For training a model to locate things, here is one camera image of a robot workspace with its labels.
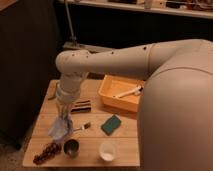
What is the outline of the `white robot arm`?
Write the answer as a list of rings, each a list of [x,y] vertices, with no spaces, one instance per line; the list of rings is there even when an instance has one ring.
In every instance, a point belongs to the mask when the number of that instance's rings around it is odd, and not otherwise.
[[[187,39],[101,53],[63,51],[56,97],[76,101],[88,73],[143,80],[137,114],[142,171],[213,171],[213,41]]]

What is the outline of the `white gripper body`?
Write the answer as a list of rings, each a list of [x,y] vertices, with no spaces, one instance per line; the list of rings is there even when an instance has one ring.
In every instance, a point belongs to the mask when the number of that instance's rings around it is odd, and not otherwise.
[[[66,92],[60,87],[56,88],[56,106],[60,117],[67,117],[75,101],[79,98],[80,91]]]

